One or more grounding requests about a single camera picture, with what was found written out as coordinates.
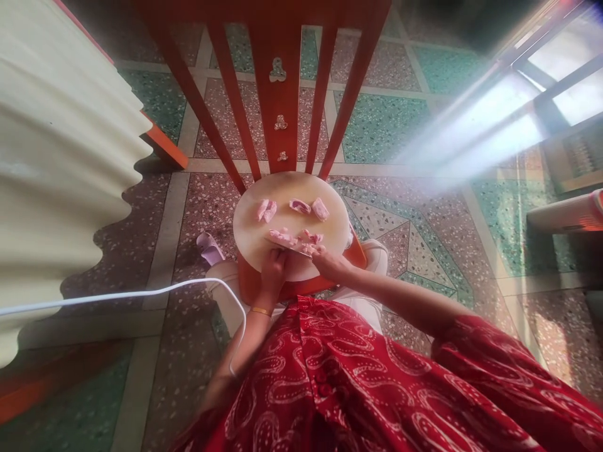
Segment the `bracelet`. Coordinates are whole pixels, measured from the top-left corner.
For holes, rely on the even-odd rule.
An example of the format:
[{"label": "bracelet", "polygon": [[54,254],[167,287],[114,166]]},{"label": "bracelet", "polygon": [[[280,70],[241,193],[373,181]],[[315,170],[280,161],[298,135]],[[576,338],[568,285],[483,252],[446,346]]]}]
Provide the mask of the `bracelet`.
[{"label": "bracelet", "polygon": [[268,317],[272,317],[272,312],[268,311],[267,309],[256,308],[255,306],[253,308],[251,308],[251,310],[249,312],[259,312],[260,314],[264,314],[264,315],[267,315]]}]

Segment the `red patterned fabric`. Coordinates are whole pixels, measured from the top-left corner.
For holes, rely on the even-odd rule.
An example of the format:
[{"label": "red patterned fabric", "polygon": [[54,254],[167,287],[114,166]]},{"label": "red patterned fabric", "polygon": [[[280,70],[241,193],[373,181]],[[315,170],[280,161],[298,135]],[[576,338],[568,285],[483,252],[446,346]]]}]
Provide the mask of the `red patterned fabric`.
[{"label": "red patterned fabric", "polygon": [[479,317],[459,318],[431,360],[347,306],[298,297],[231,407],[173,450],[595,452],[602,417]]}]

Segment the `knife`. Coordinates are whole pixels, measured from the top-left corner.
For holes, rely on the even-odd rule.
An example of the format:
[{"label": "knife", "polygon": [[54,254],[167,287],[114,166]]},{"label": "knife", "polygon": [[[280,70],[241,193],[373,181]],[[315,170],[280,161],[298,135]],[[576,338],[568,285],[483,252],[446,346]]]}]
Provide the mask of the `knife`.
[{"label": "knife", "polygon": [[267,238],[267,237],[264,237],[264,240],[267,240],[268,242],[272,243],[273,245],[278,246],[279,248],[286,249],[286,250],[288,250],[288,251],[292,251],[292,252],[294,252],[294,253],[296,253],[296,254],[301,254],[302,256],[304,256],[304,257],[309,257],[310,259],[312,258],[312,256],[311,256],[310,254],[302,253],[301,251],[297,251],[296,249],[289,248],[288,246],[285,246],[285,245],[283,245],[283,244],[281,244],[281,243],[278,243],[278,242],[275,242],[275,241],[273,241],[273,240],[270,240],[270,239],[269,239],[269,238]]}]

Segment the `chair backrest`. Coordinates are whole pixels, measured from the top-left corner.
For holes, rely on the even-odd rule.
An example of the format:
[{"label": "chair backrest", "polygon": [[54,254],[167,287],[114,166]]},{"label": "chair backrest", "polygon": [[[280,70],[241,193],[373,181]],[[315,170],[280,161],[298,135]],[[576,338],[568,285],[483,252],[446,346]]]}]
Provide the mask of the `chair backrest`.
[{"label": "chair backrest", "polygon": [[319,177],[326,179],[343,140],[391,0],[172,0],[163,2],[164,5],[158,4],[159,0],[156,2],[155,6],[150,7],[151,2],[133,0],[201,126],[241,193],[245,190],[241,176],[226,150],[201,94],[179,57],[175,44],[166,42],[171,38],[165,22],[202,21],[206,24],[254,180],[261,177],[258,158],[239,92],[224,25],[242,23],[249,31],[271,173],[296,171],[302,25],[322,27],[305,166],[307,173],[312,173],[316,157],[337,30],[361,30],[337,120],[319,173]]}]

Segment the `wooden cutting board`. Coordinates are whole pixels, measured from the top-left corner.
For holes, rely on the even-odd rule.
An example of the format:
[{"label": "wooden cutting board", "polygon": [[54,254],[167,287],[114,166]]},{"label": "wooden cutting board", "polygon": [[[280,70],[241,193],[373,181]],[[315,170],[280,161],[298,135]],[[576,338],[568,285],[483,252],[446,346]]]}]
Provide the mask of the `wooden cutting board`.
[{"label": "wooden cutting board", "polygon": [[[314,213],[305,215],[289,208],[297,198],[312,205],[321,198],[330,215],[321,222]],[[269,224],[258,222],[256,214],[264,198],[275,201],[278,209]],[[349,237],[349,219],[343,199],[324,180],[306,173],[285,171],[261,178],[241,197],[234,211],[232,228],[239,252],[255,270],[261,271],[266,254],[274,245],[264,240],[269,229],[286,227],[289,234],[298,235],[302,229],[324,234],[322,245],[333,254],[343,254]],[[287,281],[305,281],[318,276],[310,259],[291,253],[287,264]]]}]

